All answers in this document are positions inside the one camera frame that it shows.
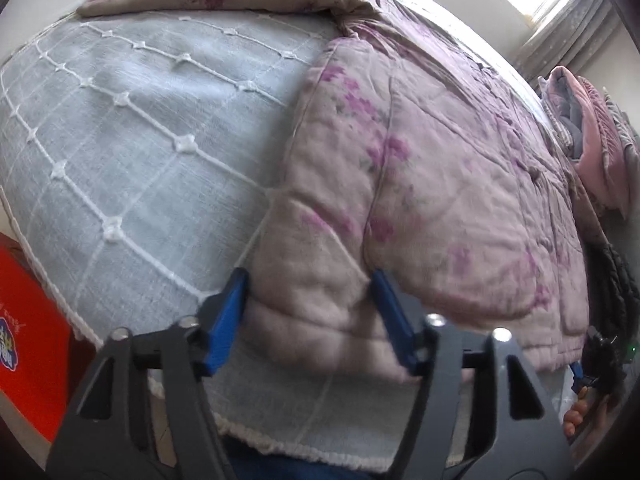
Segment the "right hand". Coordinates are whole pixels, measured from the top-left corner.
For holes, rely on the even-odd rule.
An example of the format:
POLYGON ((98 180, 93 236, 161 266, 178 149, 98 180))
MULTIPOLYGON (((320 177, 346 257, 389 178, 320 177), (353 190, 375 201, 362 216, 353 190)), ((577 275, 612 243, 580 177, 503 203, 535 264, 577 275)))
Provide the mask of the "right hand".
POLYGON ((563 431, 574 460, 582 460, 600 443, 608 429, 609 396, 584 387, 563 416, 563 431))

